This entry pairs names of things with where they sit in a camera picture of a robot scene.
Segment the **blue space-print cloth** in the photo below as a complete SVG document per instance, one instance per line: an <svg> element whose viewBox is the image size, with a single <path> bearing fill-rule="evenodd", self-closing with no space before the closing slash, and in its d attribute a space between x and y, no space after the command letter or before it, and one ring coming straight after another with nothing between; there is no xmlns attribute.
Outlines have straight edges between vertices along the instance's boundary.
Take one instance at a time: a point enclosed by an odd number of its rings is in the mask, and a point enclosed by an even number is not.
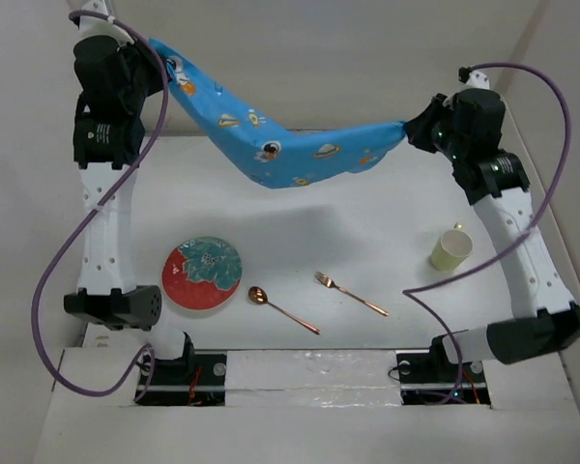
<svg viewBox="0 0 580 464"><path fill-rule="evenodd" d="M262 187L306 187L364 172L405 138L401 121L290 131L239 100L175 49L157 40L151 46L165 60L175 101L235 167Z"/></svg>

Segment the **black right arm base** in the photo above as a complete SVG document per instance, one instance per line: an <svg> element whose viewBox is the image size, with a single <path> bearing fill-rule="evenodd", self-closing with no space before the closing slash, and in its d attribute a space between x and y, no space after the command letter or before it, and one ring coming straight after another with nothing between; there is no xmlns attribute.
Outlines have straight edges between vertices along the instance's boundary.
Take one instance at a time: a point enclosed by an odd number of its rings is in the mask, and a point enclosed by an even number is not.
<svg viewBox="0 0 580 464"><path fill-rule="evenodd" d="M438 403L448 397L457 379L458 365L446 354L432 348L406 348L395 351L395 363L388 376L400 388L404 406ZM461 381L447 404L491 404L481 361L464 362Z"/></svg>

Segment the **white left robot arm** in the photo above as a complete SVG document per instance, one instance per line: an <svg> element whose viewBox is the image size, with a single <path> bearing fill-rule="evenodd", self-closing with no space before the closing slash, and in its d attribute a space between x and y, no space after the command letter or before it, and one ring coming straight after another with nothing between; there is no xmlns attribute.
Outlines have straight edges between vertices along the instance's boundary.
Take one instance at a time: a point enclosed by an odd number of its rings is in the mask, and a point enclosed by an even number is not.
<svg viewBox="0 0 580 464"><path fill-rule="evenodd" d="M136 281L131 260L131 200L135 161L144 138L141 110L160 89L159 71L141 44L97 35L73 49L82 87L73 131L74 161L85 211L80 276L65 296L70 315L112 331L125 330L150 343L162 371L175 383L195 374L185 332L162 315L160 289Z"/></svg>

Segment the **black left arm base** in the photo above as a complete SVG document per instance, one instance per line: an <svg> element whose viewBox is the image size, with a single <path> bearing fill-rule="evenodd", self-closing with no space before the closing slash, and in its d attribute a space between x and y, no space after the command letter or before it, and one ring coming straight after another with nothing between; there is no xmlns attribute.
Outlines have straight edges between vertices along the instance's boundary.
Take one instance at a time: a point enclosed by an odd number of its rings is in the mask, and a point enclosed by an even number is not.
<svg viewBox="0 0 580 464"><path fill-rule="evenodd" d="M183 333L183 353L174 360L155 359L149 375L150 357L140 368L134 403L139 406L217 407L225 405L227 352L196 350Z"/></svg>

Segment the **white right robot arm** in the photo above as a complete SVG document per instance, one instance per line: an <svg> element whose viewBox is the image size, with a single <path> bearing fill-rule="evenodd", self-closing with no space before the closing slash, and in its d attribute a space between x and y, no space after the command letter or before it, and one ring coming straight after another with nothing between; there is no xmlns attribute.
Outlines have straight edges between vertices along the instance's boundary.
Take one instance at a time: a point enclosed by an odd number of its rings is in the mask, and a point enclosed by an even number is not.
<svg viewBox="0 0 580 464"><path fill-rule="evenodd" d="M537 228L530 181L518 156L500 148L506 107L494 91L438 94L404 130L411 145L441 153L498 253L511 318L433 339L427 368L438 380L463 363L513 364L562 351L580 337L580 304L560 280Z"/></svg>

